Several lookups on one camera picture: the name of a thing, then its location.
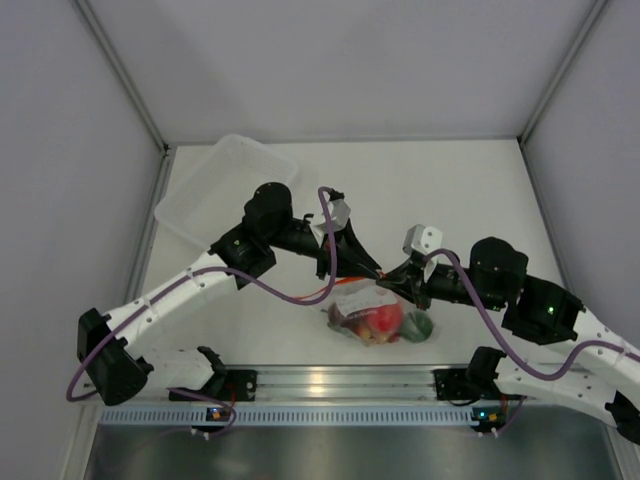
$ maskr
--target blue-gray ruler strip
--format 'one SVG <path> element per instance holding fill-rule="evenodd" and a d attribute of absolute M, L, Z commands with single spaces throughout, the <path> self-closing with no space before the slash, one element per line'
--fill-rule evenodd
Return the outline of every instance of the blue-gray ruler strip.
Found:
<path fill-rule="evenodd" d="M 254 406 L 235 407 L 238 426 L 456 426 L 477 425 L 471 407 L 422 406 Z M 103 425 L 223 426 L 216 407 L 199 405 L 105 408 Z"/>

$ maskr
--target white table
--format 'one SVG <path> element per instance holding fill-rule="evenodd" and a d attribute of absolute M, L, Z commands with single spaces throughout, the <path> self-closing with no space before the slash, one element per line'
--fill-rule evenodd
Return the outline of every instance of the white table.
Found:
<path fill-rule="evenodd" d="M 273 147 L 299 160 L 294 215 L 317 210 L 320 185 L 344 192 L 356 235 L 385 270 L 406 258 L 401 250 L 405 233 L 422 223 L 444 231 L 444 246 L 457 252 L 463 265 L 477 240 L 496 236 L 529 256 L 531 275 L 561 282 L 515 140 Z M 169 190 L 207 148 L 178 148 Z M 144 291 L 184 269 L 200 253 L 160 225 Z M 276 255 L 278 264 L 262 277 L 267 283 L 292 295 L 323 285 L 314 276 L 314 261 L 287 252 Z M 158 347 L 206 345 L 229 365 L 433 365 L 467 363 L 477 346 L 495 345 L 474 308 L 434 301 L 429 313 L 437 326 L 426 343 L 365 347 L 329 330 L 324 314 L 313 307 L 289 305 L 249 286 L 185 321 Z M 499 322 L 500 315 L 492 315 Z M 504 332 L 516 350 L 532 361 L 559 360 Z"/>

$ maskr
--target clear plastic bag of produce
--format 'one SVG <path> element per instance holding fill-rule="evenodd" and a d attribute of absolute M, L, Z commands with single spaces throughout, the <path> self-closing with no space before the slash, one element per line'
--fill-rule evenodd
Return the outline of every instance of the clear plastic bag of produce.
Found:
<path fill-rule="evenodd" d="M 371 280 L 336 285 L 320 310 L 326 313 L 329 328 L 365 345 L 420 343 L 434 329 L 426 312 Z"/>

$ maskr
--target robotic arm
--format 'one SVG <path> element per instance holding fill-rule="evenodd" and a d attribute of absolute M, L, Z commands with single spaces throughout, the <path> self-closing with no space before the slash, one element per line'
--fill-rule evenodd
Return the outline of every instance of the robotic arm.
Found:
<path fill-rule="evenodd" d="M 527 275 L 526 255 L 503 240 L 487 238 L 473 246 L 469 268 L 463 269 L 454 254 L 440 249 L 442 232 L 417 225 L 404 243 L 408 259 L 383 275 L 353 232 L 344 196 L 324 192 L 329 201 L 323 203 L 323 213 L 297 219 L 287 187 L 261 186 L 245 205 L 242 222 L 189 268 L 127 305 L 106 314 L 92 309 L 82 315 L 77 344 L 82 365 L 67 399 L 88 396 L 73 396 L 85 370 L 106 405 L 125 402 L 143 388 L 179 387 L 215 396 L 227 371 L 211 349 L 156 352 L 152 347 L 202 305 L 249 283 L 282 298 L 256 280 L 276 264 L 275 247 L 315 259 L 318 277 L 331 271 L 330 286 L 335 277 L 366 277 L 421 309 L 433 299 L 476 306 L 502 350 L 479 347 L 466 369 L 436 371 L 439 398 L 532 396 L 592 415 L 640 444 L 640 351 L 604 327 L 562 287 Z M 440 254 L 453 266 L 438 264 Z M 566 355 L 565 365 L 552 372 L 520 359 L 485 309 L 506 309 L 503 328 Z M 589 372 L 569 371 L 578 354 Z"/>

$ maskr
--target transparent plastic container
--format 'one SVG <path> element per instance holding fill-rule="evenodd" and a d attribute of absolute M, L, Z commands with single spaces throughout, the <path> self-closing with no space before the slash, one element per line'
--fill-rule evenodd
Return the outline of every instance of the transparent plastic container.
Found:
<path fill-rule="evenodd" d="M 155 216 L 201 250 L 242 220 L 244 204 L 267 182 L 292 186 L 295 160 L 240 135 L 227 135 L 158 203 Z"/>

